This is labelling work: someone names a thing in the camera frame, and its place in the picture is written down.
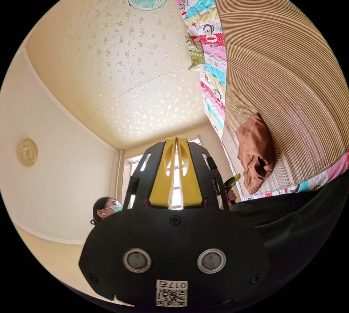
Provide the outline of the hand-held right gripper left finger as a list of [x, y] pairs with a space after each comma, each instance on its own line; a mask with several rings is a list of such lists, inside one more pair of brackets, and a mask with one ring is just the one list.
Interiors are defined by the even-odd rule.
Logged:
[[165, 141], [149, 202], [153, 207], [170, 208], [172, 203], [177, 138]]

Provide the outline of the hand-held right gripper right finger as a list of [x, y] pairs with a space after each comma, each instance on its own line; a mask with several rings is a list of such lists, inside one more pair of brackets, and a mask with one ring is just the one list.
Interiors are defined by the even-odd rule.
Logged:
[[185, 138], [176, 139], [172, 208], [195, 208], [202, 204], [202, 195], [195, 172], [194, 161]]

